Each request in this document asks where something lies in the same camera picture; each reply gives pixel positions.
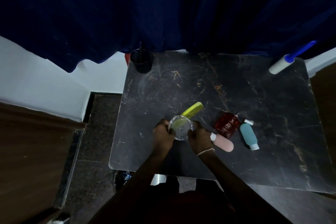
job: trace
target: person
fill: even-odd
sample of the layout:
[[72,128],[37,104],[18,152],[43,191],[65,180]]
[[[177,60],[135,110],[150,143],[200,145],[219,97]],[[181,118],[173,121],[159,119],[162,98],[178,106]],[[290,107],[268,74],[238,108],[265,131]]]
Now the person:
[[195,191],[179,194],[179,182],[150,183],[174,142],[174,131],[162,119],[153,129],[153,151],[148,159],[89,221],[92,223],[291,223],[245,184],[216,156],[210,133],[199,122],[189,131],[193,152],[215,175],[197,179]]

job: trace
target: granite floor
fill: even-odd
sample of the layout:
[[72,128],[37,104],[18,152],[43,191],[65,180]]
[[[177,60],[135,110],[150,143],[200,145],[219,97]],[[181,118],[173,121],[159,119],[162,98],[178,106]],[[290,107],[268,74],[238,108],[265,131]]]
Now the granite floor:
[[[113,196],[113,170],[109,157],[121,95],[96,95],[89,123],[79,142],[63,212],[72,223],[87,223]],[[196,180],[179,177],[180,192],[194,190]],[[250,185],[294,224],[336,223],[336,201],[317,193]]]

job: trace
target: person's right hand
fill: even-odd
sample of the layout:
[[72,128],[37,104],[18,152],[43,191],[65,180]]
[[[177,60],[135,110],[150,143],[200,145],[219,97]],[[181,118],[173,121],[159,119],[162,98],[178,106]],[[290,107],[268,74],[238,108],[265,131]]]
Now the person's right hand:
[[211,133],[206,131],[198,121],[194,121],[194,125],[196,130],[188,132],[189,143],[194,153],[199,154],[213,147],[210,139]]

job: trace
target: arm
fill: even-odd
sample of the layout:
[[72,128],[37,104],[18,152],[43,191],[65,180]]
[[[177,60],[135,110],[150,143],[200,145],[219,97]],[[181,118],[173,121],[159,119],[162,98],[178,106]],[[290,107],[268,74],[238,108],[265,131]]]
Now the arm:
[[[196,154],[213,148],[210,133],[202,128],[200,123],[197,123],[196,131],[190,131],[189,143]],[[213,151],[207,151],[199,158],[215,175],[225,194],[241,216],[260,222],[291,223],[226,167]]]
[[154,174],[173,145],[174,135],[167,132],[168,121],[162,119],[153,129],[153,152],[131,179],[89,221],[93,223],[122,222],[137,200],[148,189]]

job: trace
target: comb teeth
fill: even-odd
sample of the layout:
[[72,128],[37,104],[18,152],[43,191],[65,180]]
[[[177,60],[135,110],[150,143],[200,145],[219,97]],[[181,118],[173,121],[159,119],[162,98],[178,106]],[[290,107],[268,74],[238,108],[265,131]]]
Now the comb teeth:
[[189,112],[186,115],[186,117],[189,118],[189,119],[191,119],[196,113],[198,113],[202,109],[203,109],[203,105],[199,105],[194,110],[192,110],[191,112]]

